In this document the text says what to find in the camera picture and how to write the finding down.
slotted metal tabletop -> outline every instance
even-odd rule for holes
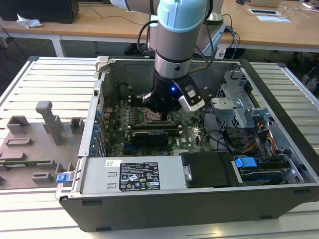
[[[46,58],[28,62],[0,98],[0,139],[6,136],[6,122],[10,115],[26,114],[29,121],[42,121],[35,111],[40,100],[53,101],[53,113],[60,113],[61,120],[68,121],[74,113],[86,117],[93,90],[95,68],[93,58]],[[256,69],[269,70],[275,64],[260,65]],[[287,84],[293,80],[282,69],[277,73],[266,71],[262,78],[270,87]],[[284,109],[306,109],[309,98],[295,94],[277,95]],[[318,126],[318,121],[306,117],[293,118],[299,127]],[[305,203],[277,220],[219,223],[186,227],[128,230],[102,233],[85,233],[67,214],[54,197],[54,189],[28,189],[19,193],[2,194],[0,190],[0,238],[44,238],[61,237],[90,239],[317,239],[319,238],[319,203]]]
[[[276,63],[251,64],[319,154],[319,100],[286,67]],[[252,94],[260,107],[266,107],[256,91]]]
[[[0,144],[11,116],[44,122],[35,111],[38,101],[52,101],[52,112],[62,122],[87,117],[93,92],[95,58],[39,57],[28,61],[0,98]]]

black plastic cover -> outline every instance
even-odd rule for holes
[[[182,153],[183,166],[188,166],[192,180],[188,188],[237,187],[238,181],[231,160],[234,157],[226,152]]]
[[[72,23],[79,12],[77,0],[0,0],[0,16],[16,20],[17,13],[28,19]]]

robotic arm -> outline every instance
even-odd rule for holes
[[[111,0],[115,6],[159,17],[152,92],[143,103],[162,120],[183,107],[193,112],[205,105],[188,74],[199,30],[213,9],[211,0]]]

laptop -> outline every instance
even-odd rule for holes
[[[250,6],[279,7],[282,0],[247,0]]]

blue latch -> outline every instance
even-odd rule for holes
[[[89,151],[90,151],[90,153],[95,153],[96,152],[96,148],[90,147]]]
[[[56,183],[69,183],[70,182],[70,174],[63,173],[59,174],[56,177]]]
[[[257,164],[254,158],[249,157],[239,157],[235,159],[237,168],[257,168]]]

